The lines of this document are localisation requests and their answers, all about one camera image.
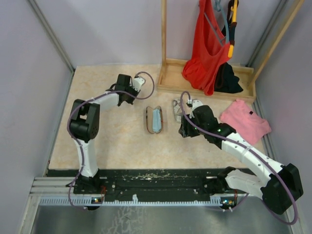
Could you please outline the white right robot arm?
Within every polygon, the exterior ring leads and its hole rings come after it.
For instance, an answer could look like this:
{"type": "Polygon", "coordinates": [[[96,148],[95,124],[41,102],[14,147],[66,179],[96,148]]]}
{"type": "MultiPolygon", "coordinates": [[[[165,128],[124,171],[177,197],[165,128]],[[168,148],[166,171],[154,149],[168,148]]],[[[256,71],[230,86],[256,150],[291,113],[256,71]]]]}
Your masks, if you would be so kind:
{"type": "Polygon", "coordinates": [[[236,157],[252,174],[234,167],[227,167],[208,187],[213,192],[244,191],[261,199],[277,215],[283,214],[302,195],[303,187],[299,170],[293,165],[283,165],[258,151],[230,125],[219,123],[211,108],[199,100],[187,102],[191,109],[183,113],[179,133],[183,138],[199,135],[210,143],[236,157]]]}

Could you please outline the plaid brown glasses case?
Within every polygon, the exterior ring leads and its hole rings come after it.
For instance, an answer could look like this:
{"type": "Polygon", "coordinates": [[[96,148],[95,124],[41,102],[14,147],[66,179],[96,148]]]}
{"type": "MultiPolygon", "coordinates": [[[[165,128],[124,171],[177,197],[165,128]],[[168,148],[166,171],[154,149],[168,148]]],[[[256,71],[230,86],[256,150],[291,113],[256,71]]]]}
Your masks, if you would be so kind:
{"type": "Polygon", "coordinates": [[[147,131],[150,134],[159,134],[163,128],[162,108],[160,106],[155,108],[146,107],[145,117],[147,131]]]}

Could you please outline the map print glasses case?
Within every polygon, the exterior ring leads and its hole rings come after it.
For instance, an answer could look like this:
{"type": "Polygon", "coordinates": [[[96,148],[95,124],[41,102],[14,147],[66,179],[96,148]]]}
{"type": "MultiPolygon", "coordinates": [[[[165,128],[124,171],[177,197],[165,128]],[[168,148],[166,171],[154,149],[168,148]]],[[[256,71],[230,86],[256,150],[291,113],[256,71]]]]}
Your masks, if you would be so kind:
{"type": "MultiPolygon", "coordinates": [[[[179,98],[176,98],[176,99],[174,99],[172,101],[172,104],[173,104],[173,113],[174,113],[175,121],[178,122],[178,123],[181,123],[181,120],[182,120],[182,117],[183,117],[181,106],[183,106],[183,103],[180,102],[179,98]]],[[[188,99],[186,104],[187,104],[188,107],[192,108],[193,107],[192,99],[188,99]]],[[[189,118],[193,118],[194,117],[192,112],[189,115],[190,115],[189,118]]]]}

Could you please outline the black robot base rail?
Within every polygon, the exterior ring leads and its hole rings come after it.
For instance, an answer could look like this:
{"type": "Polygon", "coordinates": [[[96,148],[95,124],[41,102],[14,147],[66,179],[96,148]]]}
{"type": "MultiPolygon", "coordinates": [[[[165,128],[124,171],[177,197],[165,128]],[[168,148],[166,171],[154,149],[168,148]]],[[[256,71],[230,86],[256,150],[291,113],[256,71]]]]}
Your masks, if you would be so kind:
{"type": "Polygon", "coordinates": [[[79,177],[75,194],[99,194],[94,203],[210,201],[212,195],[237,190],[225,181],[232,167],[221,169],[99,170],[94,179],[79,177]]]}

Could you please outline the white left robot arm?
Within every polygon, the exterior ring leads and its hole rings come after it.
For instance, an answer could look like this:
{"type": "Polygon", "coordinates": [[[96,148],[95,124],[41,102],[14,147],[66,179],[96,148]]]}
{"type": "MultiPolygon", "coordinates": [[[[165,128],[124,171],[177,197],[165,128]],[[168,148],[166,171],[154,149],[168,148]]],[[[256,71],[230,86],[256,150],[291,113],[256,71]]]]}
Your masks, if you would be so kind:
{"type": "Polygon", "coordinates": [[[80,174],[88,177],[84,188],[93,194],[101,189],[101,181],[94,177],[98,172],[95,138],[99,132],[100,112],[120,106],[124,101],[133,104],[144,83],[142,77],[119,74],[117,82],[104,94],[89,101],[76,99],[73,102],[68,130],[77,147],[80,174]]]}

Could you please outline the light blue cloth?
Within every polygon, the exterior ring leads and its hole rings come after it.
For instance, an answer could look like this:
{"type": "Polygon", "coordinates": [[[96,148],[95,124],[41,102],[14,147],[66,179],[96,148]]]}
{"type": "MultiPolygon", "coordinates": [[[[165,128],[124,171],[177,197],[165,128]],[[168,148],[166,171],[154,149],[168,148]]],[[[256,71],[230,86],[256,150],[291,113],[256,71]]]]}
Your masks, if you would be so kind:
{"type": "Polygon", "coordinates": [[[159,109],[153,110],[152,130],[154,133],[160,132],[162,129],[161,113],[159,109]]]}

